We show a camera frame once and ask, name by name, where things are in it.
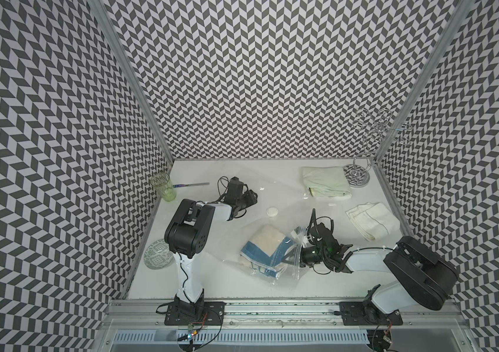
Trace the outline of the clear plastic vacuum bag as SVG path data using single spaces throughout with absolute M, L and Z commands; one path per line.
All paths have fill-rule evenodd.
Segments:
M 233 217 L 214 222 L 210 254 L 245 277 L 281 291 L 296 289 L 308 228 L 308 196 L 282 180 L 253 174 L 250 181 L 222 175 L 219 200 Z

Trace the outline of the blue and beige towel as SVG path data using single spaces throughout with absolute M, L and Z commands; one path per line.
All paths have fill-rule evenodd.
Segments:
M 296 247 L 295 240 L 271 225 L 262 227 L 240 250 L 238 262 L 255 274 L 277 280 L 286 271 L 286 256 Z

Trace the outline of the white towel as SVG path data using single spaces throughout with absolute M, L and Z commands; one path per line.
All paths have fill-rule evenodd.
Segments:
M 358 205 L 346 211 L 346 215 L 362 237 L 369 242 L 400 231 L 399 219 L 381 202 Z

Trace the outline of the pale green towel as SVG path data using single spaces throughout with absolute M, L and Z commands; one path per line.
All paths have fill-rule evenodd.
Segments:
M 343 167 L 303 167 L 305 188 L 316 198 L 352 198 L 351 186 Z

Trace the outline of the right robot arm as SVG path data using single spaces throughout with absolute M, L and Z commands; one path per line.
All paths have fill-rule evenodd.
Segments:
M 394 281 L 375 285 L 363 299 L 365 315 L 389 315 L 420 305 L 440 310 L 459 280 L 457 268 L 412 236 L 403 236 L 393 248 L 365 247 L 353 250 L 339 243 L 330 227 L 311 219 L 306 232 L 309 246 L 301 251 L 300 266 L 324 265 L 330 272 L 356 274 L 381 272 Z

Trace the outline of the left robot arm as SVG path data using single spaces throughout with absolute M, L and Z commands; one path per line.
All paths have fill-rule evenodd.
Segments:
M 194 273 L 194 260 L 205 248 L 213 223 L 238 219 L 257 203 L 258 194 L 238 177 L 227 179 L 225 190 L 212 202 L 181 201 L 164 233 L 177 264 L 180 287 L 175 300 L 178 306 L 198 309 L 203 305 L 204 289 Z

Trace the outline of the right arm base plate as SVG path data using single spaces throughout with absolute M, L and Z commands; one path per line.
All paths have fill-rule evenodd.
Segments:
M 373 304 L 340 302 L 339 315 L 345 326 L 402 326 L 403 318 L 398 310 L 387 314 Z

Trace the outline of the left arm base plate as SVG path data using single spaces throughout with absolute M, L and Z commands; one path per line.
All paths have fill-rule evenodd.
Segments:
M 205 321 L 205 326 L 220 326 L 226 303 L 220 301 L 190 304 L 181 300 L 171 302 L 164 316 L 165 326 L 197 325 Z

